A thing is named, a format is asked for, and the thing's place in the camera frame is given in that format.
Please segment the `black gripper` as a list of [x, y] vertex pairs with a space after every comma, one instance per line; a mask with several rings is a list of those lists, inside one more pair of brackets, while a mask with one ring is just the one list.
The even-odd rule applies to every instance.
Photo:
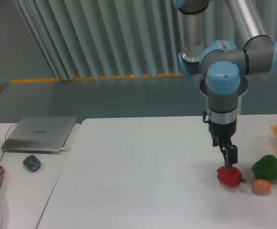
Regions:
[[232, 144], [230, 137], [236, 132], [236, 110], [229, 113], [203, 111], [203, 122], [208, 124], [213, 147], [219, 147], [225, 161], [225, 168], [238, 163], [238, 149]]

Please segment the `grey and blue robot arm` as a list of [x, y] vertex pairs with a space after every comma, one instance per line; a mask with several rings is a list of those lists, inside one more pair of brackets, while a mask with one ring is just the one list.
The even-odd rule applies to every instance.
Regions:
[[201, 23], [206, 0], [175, 0], [183, 20], [184, 48], [179, 53], [183, 74], [203, 74], [207, 110], [203, 122], [220, 148], [225, 168], [238, 162], [237, 147], [231, 141], [236, 132], [238, 97], [243, 92], [242, 76], [277, 71], [277, 42], [271, 40], [255, 5], [248, 0], [228, 0], [226, 5], [245, 45], [237, 48], [226, 40], [204, 47]]

